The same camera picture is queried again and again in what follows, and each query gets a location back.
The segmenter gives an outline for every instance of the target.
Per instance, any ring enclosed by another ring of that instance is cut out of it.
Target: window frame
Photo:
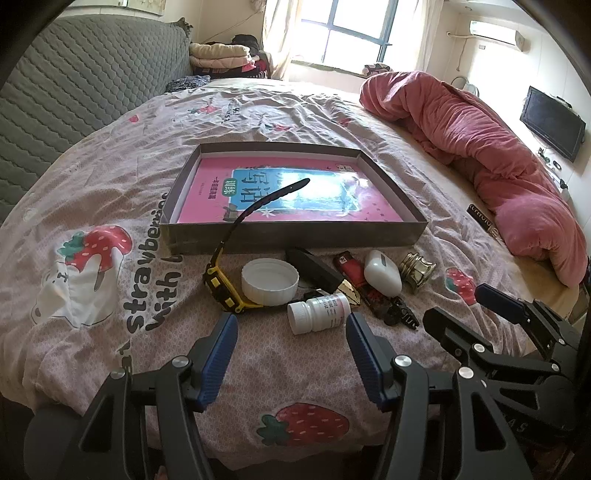
[[[392,44],[388,42],[390,38],[390,34],[392,33],[392,25],[394,24],[394,17],[396,16],[396,10],[398,9],[398,1],[399,0],[388,0],[388,8],[386,9],[386,14],[384,15],[384,23],[382,24],[382,31],[379,38],[371,37],[370,35],[366,35],[361,32],[357,32],[355,30],[350,30],[345,27],[340,27],[335,25],[335,15],[336,9],[339,5],[339,0],[332,0],[332,5],[330,7],[330,14],[329,18],[326,23],[324,22],[317,22],[315,20],[307,20],[302,18],[301,21],[309,24],[319,25],[321,27],[326,27],[329,31],[326,37],[326,45],[324,45],[324,52],[322,54],[322,59],[320,63],[324,65],[324,60],[326,59],[326,50],[329,46],[330,40],[330,32],[336,31],[343,33],[345,35],[351,35],[352,37],[361,38],[362,40],[370,41],[371,43],[375,43],[379,45],[379,52],[378,58],[376,62],[384,61],[384,57],[386,55],[386,50]]]

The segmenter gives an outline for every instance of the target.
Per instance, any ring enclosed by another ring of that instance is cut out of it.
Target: white pill bottle
[[[294,335],[338,327],[350,313],[351,306],[342,293],[290,303],[287,306],[287,317]]]

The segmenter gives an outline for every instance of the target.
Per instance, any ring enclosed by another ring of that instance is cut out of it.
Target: metal screw
[[[189,364],[189,359],[184,355],[179,355],[173,358],[173,367],[175,368],[183,368]]]
[[[398,355],[394,361],[399,367],[408,367],[413,362],[411,358],[406,355]]]
[[[460,374],[460,377],[466,378],[467,380],[471,379],[474,376],[474,370],[469,367],[460,367],[457,371]]]
[[[110,373],[110,375],[113,380],[118,380],[120,378],[123,378],[125,376],[125,368],[118,368],[116,370],[113,370]]]

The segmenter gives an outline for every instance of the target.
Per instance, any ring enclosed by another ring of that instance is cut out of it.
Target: bed sheet
[[[476,284],[536,296],[560,313],[574,304],[549,267],[512,258],[467,215],[468,203],[483,206],[465,181],[355,98],[307,84],[222,80],[151,99],[90,135],[8,216],[0,228],[4,396],[33,409],[54,400],[82,413],[109,371],[157,369],[211,331],[220,307],[201,283],[209,257],[170,255],[158,220],[195,146],[216,141],[330,144],[374,158],[429,219],[415,249],[437,261],[437,269],[418,294],[407,286],[402,293],[418,318],[440,306],[488,338],[495,351],[527,350],[520,328],[468,306],[446,287],[448,268]],[[408,250],[385,253],[398,262]],[[366,251],[353,253],[362,258]],[[316,253],[330,262],[336,252]],[[225,255],[222,267],[240,285],[241,266],[256,257]],[[422,328],[388,327],[367,308],[361,311],[398,353],[425,367],[457,368]],[[311,421],[316,413],[334,425],[318,429],[322,424]],[[296,417],[304,414],[303,425],[316,428],[317,436],[301,430],[300,440],[286,446],[264,442],[267,431],[260,428],[270,418],[299,426]],[[294,336],[285,312],[264,310],[240,316],[218,399],[196,420],[207,453],[233,469],[357,449],[382,441],[388,424],[365,395],[343,328]],[[153,411],[148,428],[157,446]]]

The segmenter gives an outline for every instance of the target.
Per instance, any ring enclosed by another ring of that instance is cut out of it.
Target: television
[[[574,161],[585,138],[585,122],[566,105],[530,87],[520,119],[563,157]]]

